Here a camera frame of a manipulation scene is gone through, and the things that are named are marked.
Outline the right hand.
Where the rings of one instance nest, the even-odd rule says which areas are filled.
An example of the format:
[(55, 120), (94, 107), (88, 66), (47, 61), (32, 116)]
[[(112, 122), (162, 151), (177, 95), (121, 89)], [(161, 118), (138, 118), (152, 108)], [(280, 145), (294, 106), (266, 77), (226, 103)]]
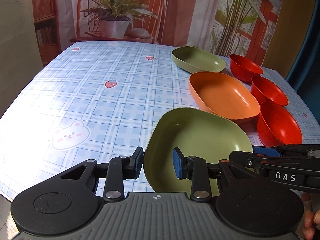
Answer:
[(312, 211), (311, 194), (304, 192), (301, 196), (305, 205), (302, 226), (302, 238), (306, 240), (315, 239), (316, 227), (319, 226), (319, 210)]

